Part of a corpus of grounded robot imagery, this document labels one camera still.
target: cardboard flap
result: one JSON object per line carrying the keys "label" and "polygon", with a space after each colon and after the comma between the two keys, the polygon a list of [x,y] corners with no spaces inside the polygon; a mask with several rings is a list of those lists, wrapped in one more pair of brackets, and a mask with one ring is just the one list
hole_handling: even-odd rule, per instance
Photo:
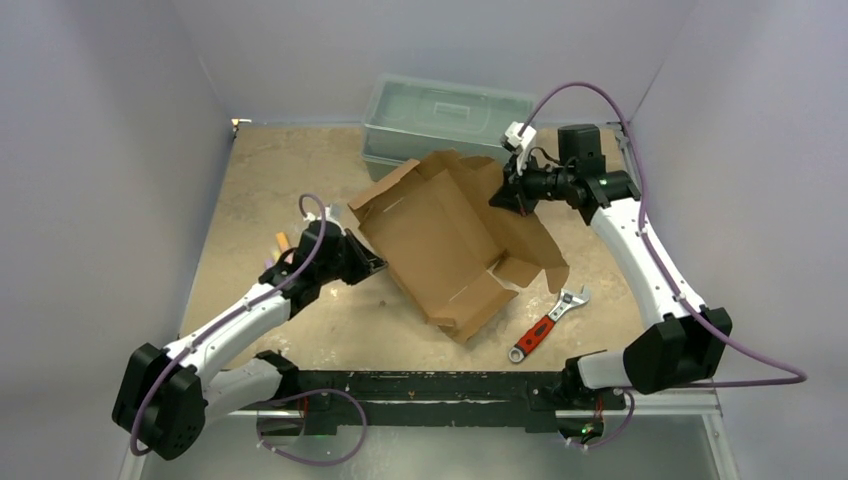
{"label": "cardboard flap", "polygon": [[403,198],[414,186],[424,183],[421,176],[415,172],[415,167],[419,163],[418,160],[407,160],[371,188],[348,202],[347,206],[356,219],[361,223],[373,209],[379,208],[382,211],[388,208]]}
{"label": "cardboard flap", "polygon": [[[499,240],[506,248],[507,255],[501,261],[514,263],[515,260],[521,260],[544,270],[548,280],[548,291],[559,292],[568,279],[568,263],[563,258],[559,245],[542,225],[539,217],[536,214],[522,217],[501,208],[490,207],[490,209],[492,217],[499,226]],[[516,265],[504,267],[504,272],[507,274],[521,273],[516,270],[523,269]]]}
{"label": "cardboard flap", "polygon": [[486,165],[489,165],[494,161],[495,159],[492,157],[465,157],[460,159],[459,163],[465,168],[477,170],[485,167]]}
{"label": "cardboard flap", "polygon": [[488,268],[501,256],[503,249],[495,243],[486,226],[468,204],[454,176],[451,172],[442,170],[429,180],[429,185],[438,200],[438,205],[431,205],[431,208],[441,206],[445,217],[441,228],[455,230],[456,237],[465,243],[471,255],[480,262],[479,271]]}
{"label": "cardboard flap", "polygon": [[433,152],[421,160],[420,165],[418,166],[418,173],[425,180],[430,180],[444,171],[448,165],[459,161],[460,158],[462,158],[462,155],[456,150],[440,150]]}
{"label": "cardboard flap", "polygon": [[483,272],[443,308],[430,317],[455,341],[465,343],[498,310],[515,298],[518,292],[501,286],[488,272]]}
{"label": "cardboard flap", "polygon": [[504,257],[492,271],[498,278],[512,282],[519,287],[525,288],[542,271],[538,265],[525,262],[515,257]]}
{"label": "cardboard flap", "polygon": [[486,266],[442,208],[437,184],[416,188],[392,208],[375,208],[359,230],[393,276],[428,315],[447,303]]}

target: wrench jaw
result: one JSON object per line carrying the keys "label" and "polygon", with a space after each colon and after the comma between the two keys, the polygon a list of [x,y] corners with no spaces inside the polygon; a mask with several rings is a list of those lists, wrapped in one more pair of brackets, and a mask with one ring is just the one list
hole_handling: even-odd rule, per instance
{"label": "wrench jaw", "polygon": [[548,313],[548,316],[551,317],[551,320],[556,322],[569,310],[582,307],[589,303],[590,298],[592,298],[592,292],[586,285],[583,285],[580,293],[574,293],[563,288],[559,292],[559,299],[557,300],[556,305],[554,305],[554,308]]}

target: red wrench handle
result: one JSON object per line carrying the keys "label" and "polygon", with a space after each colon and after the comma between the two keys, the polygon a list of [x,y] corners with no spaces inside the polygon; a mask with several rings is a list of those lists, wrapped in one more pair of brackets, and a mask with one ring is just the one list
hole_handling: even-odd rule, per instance
{"label": "red wrench handle", "polygon": [[536,322],[536,325],[527,330],[527,333],[515,344],[515,348],[524,352],[524,355],[530,355],[530,352],[535,350],[542,343],[542,340],[551,333],[554,325],[556,324],[551,320],[551,317],[545,315]]}

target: adjustable wrench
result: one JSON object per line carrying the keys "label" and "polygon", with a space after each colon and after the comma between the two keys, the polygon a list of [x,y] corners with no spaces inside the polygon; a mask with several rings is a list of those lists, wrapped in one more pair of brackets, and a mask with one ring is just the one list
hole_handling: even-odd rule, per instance
{"label": "adjustable wrench", "polygon": [[527,333],[521,337],[521,340],[515,344],[509,351],[509,360],[512,363],[521,363],[527,355],[536,349],[542,340],[551,333],[551,330],[556,325],[556,322],[565,315],[565,312],[577,308],[582,307],[589,303],[589,298],[591,298],[592,292],[584,285],[583,289],[579,294],[568,291],[566,289],[562,289],[559,292],[559,298],[557,299],[556,305],[554,308],[548,312],[547,315],[542,317],[536,325],[533,326],[530,330],[527,330]]}

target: cable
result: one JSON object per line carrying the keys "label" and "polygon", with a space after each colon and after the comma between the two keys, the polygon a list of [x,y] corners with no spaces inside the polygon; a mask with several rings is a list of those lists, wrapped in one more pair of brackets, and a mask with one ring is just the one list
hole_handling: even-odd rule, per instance
{"label": "cable", "polygon": [[724,333],[722,333],[719,329],[715,328],[703,315],[699,312],[695,307],[692,306],[691,303],[685,298],[685,295],[681,295],[682,291],[680,287],[678,287],[677,282],[672,278],[671,272],[669,272],[668,267],[666,267],[665,263],[663,263],[662,258],[660,258],[656,249],[654,248],[653,243],[651,242],[650,236],[645,233],[645,223],[648,216],[648,186],[647,181],[645,179],[645,175],[643,173],[643,164],[642,164],[642,156],[639,153],[639,147],[636,144],[636,138],[632,135],[630,131],[630,125],[627,120],[624,118],[624,114],[621,112],[621,109],[618,107],[618,104],[615,103],[615,100],[609,96],[605,91],[603,91],[600,87],[593,85],[587,82],[570,82],[560,85],[553,90],[551,90],[544,98],[536,105],[530,115],[527,117],[527,120],[524,122],[524,125],[519,130],[518,135],[521,136],[524,133],[524,129],[527,128],[527,125],[533,121],[536,117],[536,114],[539,113],[539,110],[548,102],[555,94],[558,92],[565,90],[570,87],[584,87],[589,90],[594,91],[598,95],[604,98],[607,101],[610,107],[612,107],[613,111],[615,111],[616,116],[618,117],[619,122],[621,123],[621,128],[624,131],[624,135],[630,140],[629,148],[633,153],[633,162],[636,165],[636,172],[639,175],[639,178],[642,179],[642,201],[639,206],[639,217],[637,225],[639,226],[639,231],[642,232],[640,237],[642,241],[645,243],[645,248],[648,249],[648,253],[651,255],[651,258],[654,260],[654,263],[657,265],[660,273],[663,278],[665,278],[666,283],[671,288],[671,291],[674,293],[675,297],[678,298],[678,301],[686,311],[692,315],[692,318],[695,319],[704,329],[706,329],[710,334],[714,337],[718,338],[725,345],[728,345],[732,349],[737,352],[745,355],[748,358],[756,360],[760,363],[768,365],[770,367],[776,368],[778,370],[784,371],[786,373],[791,373],[794,375],[793,377],[785,377],[785,378],[775,378],[775,379],[762,379],[762,380],[738,380],[731,382],[713,382],[713,383],[692,383],[688,385],[681,385],[681,388],[701,388],[701,387],[713,387],[713,388],[728,388],[728,387],[757,387],[757,386],[768,386],[768,385],[792,385],[796,383],[802,383],[807,380],[807,374],[801,370],[800,368],[789,365],[788,363],[781,362],[779,360],[775,360],[767,355],[763,355],[758,353],[745,345],[737,342],[736,340],[728,337]]}
{"label": "cable", "polygon": [[260,446],[265,447],[266,449],[268,449],[272,453],[276,453],[277,455],[279,455],[281,457],[288,458],[289,460],[293,460],[295,462],[302,463],[304,465],[309,465],[310,467],[332,467],[332,466],[338,465],[340,463],[344,463],[344,462],[350,460],[351,458],[353,458],[353,456],[356,455],[359,452],[359,449],[362,448],[362,444],[365,443],[365,435],[368,432],[368,421],[365,417],[365,410],[362,408],[362,404],[357,402],[356,399],[353,398],[347,392],[343,392],[341,390],[336,390],[334,388],[319,388],[319,389],[316,389],[316,390],[310,390],[308,392],[299,393],[297,395],[292,395],[291,397],[281,398],[279,400],[273,400],[273,401],[270,401],[270,402],[264,402],[263,405],[267,405],[267,406],[284,405],[288,402],[291,402],[292,400],[298,400],[298,399],[301,399],[301,398],[308,398],[312,395],[317,395],[319,393],[331,393],[333,395],[339,395],[341,397],[344,397],[348,401],[350,401],[350,403],[352,403],[353,406],[356,407],[357,412],[359,412],[359,417],[362,419],[362,434],[359,436],[359,440],[356,442],[356,445],[349,452],[347,452],[346,454],[342,455],[341,457],[333,459],[333,460],[310,460],[308,458],[298,457],[297,455],[293,455],[293,454],[288,453],[286,451],[280,450],[277,447],[268,443],[265,440],[265,437],[262,436],[262,431],[259,429],[258,424],[256,426],[256,436],[259,437],[259,444],[257,445],[257,447],[260,447]]}
{"label": "cable", "polygon": [[565,445],[568,447],[578,448],[583,451],[588,451],[603,447],[604,445],[607,445],[616,438],[618,438],[618,436],[621,435],[621,432],[623,432],[624,429],[627,428],[628,425],[630,425],[630,421],[633,420],[633,413],[636,411],[636,400],[633,398],[633,394],[623,389],[621,390],[621,392],[627,396],[628,400],[630,400],[630,405],[627,409],[627,415],[624,416],[624,420],[621,422],[621,425],[619,425],[614,432],[609,434],[606,438],[602,438],[598,443],[594,445],[577,445],[573,441],[571,441],[570,438],[565,439]]}
{"label": "cable", "polygon": [[551,155],[549,155],[549,154],[548,154],[548,151],[547,151],[547,150],[545,150],[545,149],[544,149],[544,148],[542,148],[542,147],[533,147],[533,148],[531,148],[531,149],[530,149],[530,151],[529,151],[529,152],[527,152],[527,156],[532,156],[532,155],[533,155],[533,150],[539,150],[540,152],[542,152],[542,155],[545,157],[545,160],[547,160],[547,161],[549,161],[549,162],[551,162],[551,163],[553,163],[553,164],[555,164],[555,165],[562,165],[562,163],[559,161],[559,159],[554,158],[554,157],[552,157]]}
{"label": "cable", "polygon": [[592,418],[593,419],[597,418],[597,419],[601,420],[601,422],[604,421],[604,397],[603,397],[603,395],[598,395],[598,402],[597,402],[597,405],[595,406],[595,413],[593,414]]}
{"label": "cable", "polygon": [[309,198],[314,201],[321,210],[321,227],[318,231],[318,238],[315,240],[315,246],[312,248],[312,251],[307,255],[306,260],[301,264],[291,275],[287,276],[279,285],[274,287],[267,292],[257,295],[255,298],[251,299],[247,305],[241,305],[239,308],[234,309],[227,315],[221,317],[218,321],[213,323],[209,328],[204,330],[201,334],[197,336],[192,342],[190,342],[183,351],[179,352],[174,358],[168,363],[167,366],[162,370],[162,373],[156,377],[156,380],[153,382],[153,385],[150,386],[150,390],[145,394],[144,399],[141,401],[141,405],[138,407],[138,411],[135,414],[135,419],[133,419],[133,425],[130,432],[130,451],[133,455],[140,457],[142,455],[147,455],[152,450],[150,447],[142,450],[138,448],[138,437],[139,432],[141,431],[141,422],[144,418],[144,412],[147,410],[147,407],[150,406],[150,402],[153,400],[153,397],[156,395],[156,392],[159,391],[159,388],[165,382],[165,379],[168,378],[168,375],[171,371],[176,368],[176,366],[191,353],[192,350],[195,350],[200,344],[203,343],[204,340],[209,338],[212,334],[218,331],[221,327],[231,322],[233,319],[246,312],[248,308],[255,307],[258,303],[264,302],[265,300],[276,295],[280,290],[282,290],[286,285],[293,282],[297,277],[306,270],[306,267],[312,262],[315,258],[315,255],[318,254],[318,249],[321,248],[321,243],[324,241],[324,233],[327,230],[327,213],[325,211],[324,203],[318,198],[317,195],[312,193],[304,193],[298,199],[298,207],[300,208],[300,213],[304,217],[306,217],[306,210],[303,208],[303,200],[305,198]]}

